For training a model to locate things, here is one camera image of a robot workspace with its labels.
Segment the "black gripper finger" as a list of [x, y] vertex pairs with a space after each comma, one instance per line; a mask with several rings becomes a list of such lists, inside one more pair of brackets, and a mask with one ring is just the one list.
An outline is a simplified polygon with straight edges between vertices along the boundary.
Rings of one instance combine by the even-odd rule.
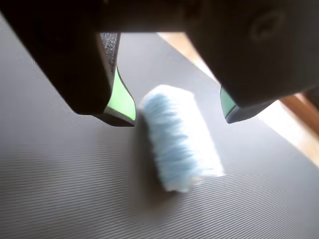
[[105, 6], [104, 0], [3, 0], [0, 10], [72, 111], [133, 127], [134, 117], [110, 104], [119, 96], [130, 110], [136, 108], [117, 67], [120, 34], [111, 34], [105, 50], [95, 26]]
[[187, 0], [185, 32], [234, 102], [228, 123], [319, 84], [316, 0]]

